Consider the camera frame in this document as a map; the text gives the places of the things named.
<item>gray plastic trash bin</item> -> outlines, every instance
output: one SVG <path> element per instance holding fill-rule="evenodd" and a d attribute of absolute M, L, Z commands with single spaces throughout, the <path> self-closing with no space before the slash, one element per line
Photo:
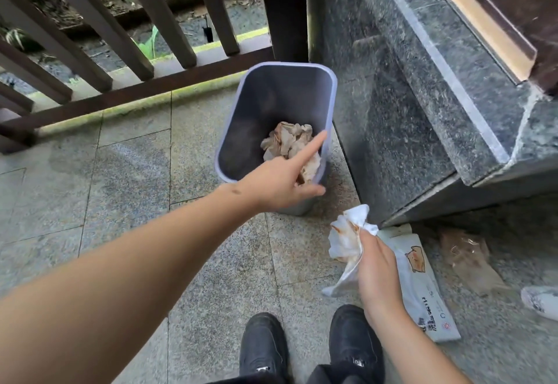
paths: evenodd
<path fill-rule="evenodd" d="M 325 160 L 331 144 L 331 126 L 337 77 L 316 63 L 263 62 L 242 78 L 233 112 L 215 155 L 215 170 L 227 183 L 236 183 L 263 163 L 260 143 L 280 121 L 310 124 L 314 135 L 328 131 L 321 150 L 315 183 L 325 182 Z M 314 203 L 306 200 L 281 212 L 303 215 Z"/>

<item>person's left arm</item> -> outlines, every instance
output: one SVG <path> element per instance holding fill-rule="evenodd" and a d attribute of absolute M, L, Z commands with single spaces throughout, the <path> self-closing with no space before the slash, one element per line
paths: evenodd
<path fill-rule="evenodd" d="M 325 137 L 13 290 L 0 300 L 0 382 L 110 383 L 233 231 L 324 194 L 295 182 Z"/>

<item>forearm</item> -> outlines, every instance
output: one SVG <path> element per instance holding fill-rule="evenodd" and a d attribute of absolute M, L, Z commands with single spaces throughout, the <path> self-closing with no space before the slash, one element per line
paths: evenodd
<path fill-rule="evenodd" d="M 471 384 L 404 310 L 377 314 L 372 324 L 405 384 Z"/>
<path fill-rule="evenodd" d="M 122 235 L 0 301 L 0 382 L 110 382 L 205 261 L 257 213 L 233 186 Z"/>

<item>gray tile floor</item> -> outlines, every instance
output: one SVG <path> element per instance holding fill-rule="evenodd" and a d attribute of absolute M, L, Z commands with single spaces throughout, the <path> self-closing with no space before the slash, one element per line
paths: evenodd
<path fill-rule="evenodd" d="M 176 91 L 0 156 L 0 295 L 213 190 L 214 151 L 234 91 Z M 320 295 L 344 268 L 328 256 L 329 223 L 358 204 L 336 135 L 330 164 L 328 191 L 308 216 L 260 214 L 227 239 L 116 382 L 233 377 L 244 324 L 261 310 L 283 323 L 296 383 L 328 361 L 333 312 L 360 303 L 355 295 Z M 515 290 L 556 285 L 558 217 L 548 213 L 558 197 L 550 200 L 531 216 L 525 212 L 534 202 L 519 203 L 523 211 L 506 205 L 446 221 L 481 224 L 477 231 L 489 239 L 493 264 Z M 558 323 L 529 315 L 515 299 L 473 295 L 443 263 L 431 234 L 423 242 L 463 335 L 443 350 L 477 382 L 556 382 Z M 388 382 L 399 382 L 389 362 Z"/>

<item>railing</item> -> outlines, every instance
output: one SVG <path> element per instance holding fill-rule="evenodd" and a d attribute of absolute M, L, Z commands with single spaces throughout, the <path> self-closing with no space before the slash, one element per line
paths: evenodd
<path fill-rule="evenodd" d="M 66 85 L 0 40 L 0 65 L 57 106 L 33 112 L 33 101 L 0 83 L 0 152 L 29 147 L 48 124 L 244 71 L 269 60 L 308 61 L 306 0 L 264 0 L 269 35 L 238 42 L 223 0 L 204 0 L 220 47 L 194 53 L 165 0 L 139 0 L 173 57 L 152 64 L 101 0 L 67 0 L 128 66 L 99 67 L 28 0 L 0 0 L 0 15 L 23 29 L 85 83 Z"/>

